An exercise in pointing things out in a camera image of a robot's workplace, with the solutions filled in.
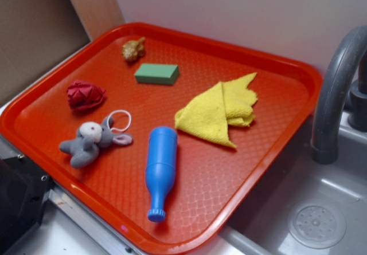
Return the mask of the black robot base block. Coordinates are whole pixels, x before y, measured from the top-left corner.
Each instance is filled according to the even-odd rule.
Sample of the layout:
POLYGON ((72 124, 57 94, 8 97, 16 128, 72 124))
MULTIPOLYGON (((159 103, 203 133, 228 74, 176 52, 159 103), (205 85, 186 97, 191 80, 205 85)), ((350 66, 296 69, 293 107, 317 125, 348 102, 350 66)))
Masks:
POLYGON ((42 224, 52 178, 25 155, 1 160, 1 254, 42 224))

